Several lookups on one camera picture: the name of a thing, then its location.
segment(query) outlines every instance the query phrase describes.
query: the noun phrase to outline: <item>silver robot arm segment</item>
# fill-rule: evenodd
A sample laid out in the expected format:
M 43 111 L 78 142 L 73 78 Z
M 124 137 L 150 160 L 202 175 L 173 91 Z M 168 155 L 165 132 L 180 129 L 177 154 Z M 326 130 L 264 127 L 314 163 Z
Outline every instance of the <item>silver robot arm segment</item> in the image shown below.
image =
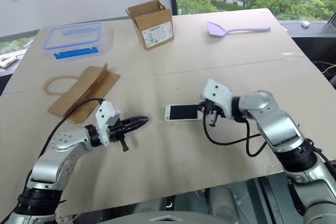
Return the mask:
M 234 96 L 230 89 L 208 80 L 203 92 L 205 114 L 239 122 L 253 119 L 289 177 L 289 189 L 306 224 L 336 223 L 336 180 L 305 139 L 291 116 L 279 109 L 268 91 Z
M 36 161 L 18 204 L 6 223 L 54 223 L 55 210 L 61 203 L 77 160 L 94 147 L 120 141 L 128 147 L 124 134 L 143 126 L 147 116 L 135 116 L 123 121 L 111 102 L 103 101 L 96 113 L 97 126 L 61 132 L 53 136 L 43 155 Z

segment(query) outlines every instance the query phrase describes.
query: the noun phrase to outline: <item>wooden table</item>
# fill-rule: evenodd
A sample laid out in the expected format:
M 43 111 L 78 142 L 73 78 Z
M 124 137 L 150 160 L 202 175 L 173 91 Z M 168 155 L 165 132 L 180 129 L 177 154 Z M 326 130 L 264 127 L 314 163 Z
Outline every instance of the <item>wooden table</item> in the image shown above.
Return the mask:
M 212 38 L 205 22 L 225 28 L 269 26 L 268 33 L 230 34 Z M 228 184 L 281 171 L 267 147 L 255 158 L 245 143 L 216 146 L 204 135 L 201 122 L 167 123 L 165 104 L 200 102 L 208 78 L 237 95 L 269 90 L 278 105 L 300 123 L 330 159 L 336 158 L 333 87 L 309 61 L 267 9 L 173 17 L 175 40 L 145 51 L 130 20 L 104 22 L 110 38 L 105 55 L 55 60 L 44 55 L 42 43 L 50 28 L 42 29 L 0 98 L 0 216 L 16 205 L 26 175 L 46 138 L 60 118 L 47 112 L 57 99 L 42 85 L 62 74 L 79 75 L 88 66 L 109 64 L 121 79 L 106 95 L 122 118 L 148 115 L 150 122 L 127 135 L 131 149 L 120 143 L 99 147 L 77 163 L 62 195 L 67 201 L 59 215 L 132 204 L 152 198 Z M 70 81 L 55 89 L 66 90 Z M 66 122 L 61 131 L 95 124 L 93 114 L 83 124 Z M 245 136 L 245 126 L 218 120 L 211 136 L 232 141 Z M 252 134 L 256 132 L 253 123 Z M 255 151 L 262 139 L 251 141 Z

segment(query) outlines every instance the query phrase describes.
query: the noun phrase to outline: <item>smartphone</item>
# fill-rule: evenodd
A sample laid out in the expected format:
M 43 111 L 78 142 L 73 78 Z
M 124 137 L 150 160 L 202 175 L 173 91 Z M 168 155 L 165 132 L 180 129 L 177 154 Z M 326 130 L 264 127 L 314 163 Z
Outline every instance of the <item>smartphone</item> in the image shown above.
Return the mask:
M 201 120 L 203 113 L 197 110 L 197 105 L 167 105 L 164 120 L 167 122 L 182 122 Z

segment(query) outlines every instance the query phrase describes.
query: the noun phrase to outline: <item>plastic spatula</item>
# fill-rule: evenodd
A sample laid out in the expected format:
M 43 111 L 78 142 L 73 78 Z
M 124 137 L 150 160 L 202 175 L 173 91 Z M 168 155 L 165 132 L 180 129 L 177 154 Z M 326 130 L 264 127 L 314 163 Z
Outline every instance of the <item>plastic spatula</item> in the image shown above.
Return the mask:
M 213 22 L 207 22 L 206 27 L 208 29 L 209 34 L 212 36 L 216 36 L 216 37 L 223 37 L 231 31 L 270 31 L 271 30 L 270 27 L 237 28 L 237 29 L 225 30 L 219 24 L 216 24 Z

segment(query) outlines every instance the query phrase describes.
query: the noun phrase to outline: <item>sticker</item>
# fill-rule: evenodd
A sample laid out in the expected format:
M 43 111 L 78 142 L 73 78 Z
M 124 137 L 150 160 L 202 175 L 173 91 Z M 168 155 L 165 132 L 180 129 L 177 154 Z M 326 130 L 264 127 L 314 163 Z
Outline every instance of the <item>sticker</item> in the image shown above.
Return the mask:
M 172 22 L 154 26 L 150 29 L 142 31 L 143 38 L 147 47 L 152 47 L 158 43 L 161 43 L 171 37 L 173 37 Z

